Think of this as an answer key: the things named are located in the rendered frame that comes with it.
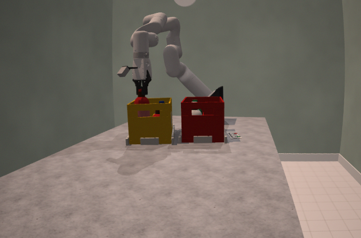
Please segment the red bottle with pale label band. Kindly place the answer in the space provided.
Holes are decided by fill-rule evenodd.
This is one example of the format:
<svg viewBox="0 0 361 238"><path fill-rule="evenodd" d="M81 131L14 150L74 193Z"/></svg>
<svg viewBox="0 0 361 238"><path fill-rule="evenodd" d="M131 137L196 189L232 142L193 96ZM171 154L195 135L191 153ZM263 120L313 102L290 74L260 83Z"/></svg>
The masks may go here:
<svg viewBox="0 0 361 238"><path fill-rule="evenodd" d="M149 100L142 95L141 89L138 90L138 97L135 99L134 104L149 104ZM150 117L150 111L138 111L138 117Z"/></svg>

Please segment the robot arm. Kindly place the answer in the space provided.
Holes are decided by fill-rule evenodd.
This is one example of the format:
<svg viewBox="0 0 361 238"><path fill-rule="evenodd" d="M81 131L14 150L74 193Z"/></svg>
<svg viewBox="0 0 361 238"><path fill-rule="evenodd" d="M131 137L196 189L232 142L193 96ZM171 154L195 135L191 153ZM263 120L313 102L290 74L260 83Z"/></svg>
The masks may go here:
<svg viewBox="0 0 361 238"><path fill-rule="evenodd" d="M170 77L177 77L179 81L195 96L210 97L211 91L191 70L182 62L180 42L180 22L176 17L168 17L162 13L155 13L144 17L143 26L135 30L130 44L133 47L133 58L149 58L149 47L158 44L157 34L170 31L167 35L167 46L163 57L166 73Z"/></svg>

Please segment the dark red crate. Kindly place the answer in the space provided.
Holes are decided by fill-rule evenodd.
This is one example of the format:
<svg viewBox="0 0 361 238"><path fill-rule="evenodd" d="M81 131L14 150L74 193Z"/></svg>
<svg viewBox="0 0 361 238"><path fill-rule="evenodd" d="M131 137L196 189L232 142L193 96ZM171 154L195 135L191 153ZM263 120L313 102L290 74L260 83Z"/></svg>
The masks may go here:
<svg viewBox="0 0 361 238"><path fill-rule="evenodd" d="M201 109L202 115L192 116L191 109ZM194 136L212 136L212 142L224 142L223 99L185 97L181 102L181 136L182 143L193 143Z"/></svg>

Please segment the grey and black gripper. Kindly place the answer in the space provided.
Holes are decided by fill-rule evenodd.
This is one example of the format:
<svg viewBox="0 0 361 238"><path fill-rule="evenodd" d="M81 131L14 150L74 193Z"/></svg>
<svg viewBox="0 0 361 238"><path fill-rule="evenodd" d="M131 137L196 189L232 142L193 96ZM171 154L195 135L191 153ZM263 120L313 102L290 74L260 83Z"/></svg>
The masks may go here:
<svg viewBox="0 0 361 238"><path fill-rule="evenodd" d="M148 95L148 84L152 78L151 61L149 58L135 58L133 59L133 66L138 67L132 69L133 82L136 86L136 94L141 89L142 95ZM142 83L142 86L141 86Z"/></svg>

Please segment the olive-brown crate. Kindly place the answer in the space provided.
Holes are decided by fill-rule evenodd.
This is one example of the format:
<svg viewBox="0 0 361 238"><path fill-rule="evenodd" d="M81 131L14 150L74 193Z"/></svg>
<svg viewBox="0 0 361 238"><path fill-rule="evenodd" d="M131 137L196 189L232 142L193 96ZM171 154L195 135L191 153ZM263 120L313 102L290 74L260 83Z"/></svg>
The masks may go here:
<svg viewBox="0 0 361 238"><path fill-rule="evenodd" d="M140 138L158 137L159 144L172 143L172 98L148 98L149 104L127 104L129 144L140 144ZM159 103L164 101L164 103ZM160 110L159 117L153 117ZM138 117L138 111L150 111L150 117Z"/></svg>

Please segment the white paper card with colored marks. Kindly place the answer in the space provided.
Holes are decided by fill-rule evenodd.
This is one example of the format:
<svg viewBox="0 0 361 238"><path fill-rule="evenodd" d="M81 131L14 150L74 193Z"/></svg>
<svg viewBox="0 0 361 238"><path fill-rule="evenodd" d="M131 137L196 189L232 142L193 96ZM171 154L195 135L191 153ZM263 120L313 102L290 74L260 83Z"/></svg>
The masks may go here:
<svg viewBox="0 0 361 238"><path fill-rule="evenodd" d="M236 131L226 131L226 133L231 139L242 139Z"/></svg>

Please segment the white bottle with grey label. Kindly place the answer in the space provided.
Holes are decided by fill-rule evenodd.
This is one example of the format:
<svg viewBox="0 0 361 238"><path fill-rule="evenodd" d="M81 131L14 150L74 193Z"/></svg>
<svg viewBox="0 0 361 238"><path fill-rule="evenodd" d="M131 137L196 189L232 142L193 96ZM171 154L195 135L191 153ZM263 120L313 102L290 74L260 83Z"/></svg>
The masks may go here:
<svg viewBox="0 0 361 238"><path fill-rule="evenodd" d="M192 109L192 116L194 116L194 115L202 115L202 113L198 109Z"/></svg>

